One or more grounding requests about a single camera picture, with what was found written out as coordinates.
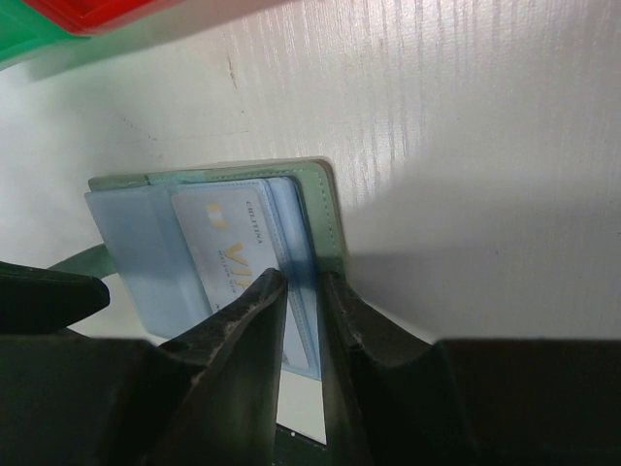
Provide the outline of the green leather card holder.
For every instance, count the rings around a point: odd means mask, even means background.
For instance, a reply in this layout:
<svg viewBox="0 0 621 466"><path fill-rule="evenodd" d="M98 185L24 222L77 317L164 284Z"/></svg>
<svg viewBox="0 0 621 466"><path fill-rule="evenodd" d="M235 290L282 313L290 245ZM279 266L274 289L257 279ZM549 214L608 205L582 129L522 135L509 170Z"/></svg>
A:
<svg viewBox="0 0 621 466"><path fill-rule="evenodd" d="M88 186L103 242L59 271L119 275L144 329L171 339L277 269L288 283L282 367L319 378L317 277L342 272L345 257L327 162L110 175Z"/></svg>

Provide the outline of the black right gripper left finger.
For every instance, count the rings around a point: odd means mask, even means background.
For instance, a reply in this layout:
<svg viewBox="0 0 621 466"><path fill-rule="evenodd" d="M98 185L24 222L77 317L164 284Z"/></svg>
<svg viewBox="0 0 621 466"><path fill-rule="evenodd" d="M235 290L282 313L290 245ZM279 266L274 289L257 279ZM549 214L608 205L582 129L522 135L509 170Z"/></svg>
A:
<svg viewBox="0 0 621 466"><path fill-rule="evenodd" d="M269 269L162 344L1 333L5 465L267 465L287 284Z"/></svg>

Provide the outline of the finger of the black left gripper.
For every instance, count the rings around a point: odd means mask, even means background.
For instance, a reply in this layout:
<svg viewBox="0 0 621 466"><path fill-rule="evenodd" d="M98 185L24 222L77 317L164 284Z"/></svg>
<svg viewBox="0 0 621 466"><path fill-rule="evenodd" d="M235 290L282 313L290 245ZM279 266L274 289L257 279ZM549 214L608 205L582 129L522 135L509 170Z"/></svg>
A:
<svg viewBox="0 0 621 466"><path fill-rule="evenodd" d="M107 286L98 278L1 264L1 333L48 335L110 305Z"/></svg>

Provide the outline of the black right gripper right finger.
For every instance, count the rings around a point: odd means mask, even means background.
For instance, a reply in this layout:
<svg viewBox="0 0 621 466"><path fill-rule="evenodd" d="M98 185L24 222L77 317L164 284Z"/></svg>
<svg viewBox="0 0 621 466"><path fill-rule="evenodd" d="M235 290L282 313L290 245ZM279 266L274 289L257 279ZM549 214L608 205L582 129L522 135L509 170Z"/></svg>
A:
<svg viewBox="0 0 621 466"><path fill-rule="evenodd" d="M616 465L616 341L427 344L344 277L319 285L327 450L335 465Z"/></svg>

